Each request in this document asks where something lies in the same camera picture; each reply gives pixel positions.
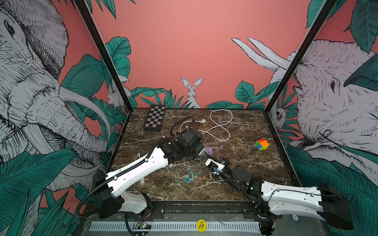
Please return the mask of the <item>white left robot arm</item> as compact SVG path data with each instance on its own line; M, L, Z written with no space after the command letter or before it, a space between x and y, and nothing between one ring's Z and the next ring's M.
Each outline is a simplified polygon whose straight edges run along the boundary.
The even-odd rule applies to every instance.
M203 135L187 128L175 136L160 138L150 151L124 168L106 174L98 171L93 177L93 189L78 204L75 216L85 218L98 214L105 219L119 211L141 213L151 207L143 194L129 194L126 190L142 178L175 161L191 161L203 150Z

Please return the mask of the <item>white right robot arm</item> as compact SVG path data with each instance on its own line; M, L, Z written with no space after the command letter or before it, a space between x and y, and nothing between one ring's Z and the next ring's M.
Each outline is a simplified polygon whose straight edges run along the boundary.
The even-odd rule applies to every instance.
M210 168L213 176L241 192L252 203L253 212L261 218L297 215L319 219L342 230L354 228L347 195L329 184L320 183L315 187L281 185L253 177L242 166L230 169L226 160L213 164Z

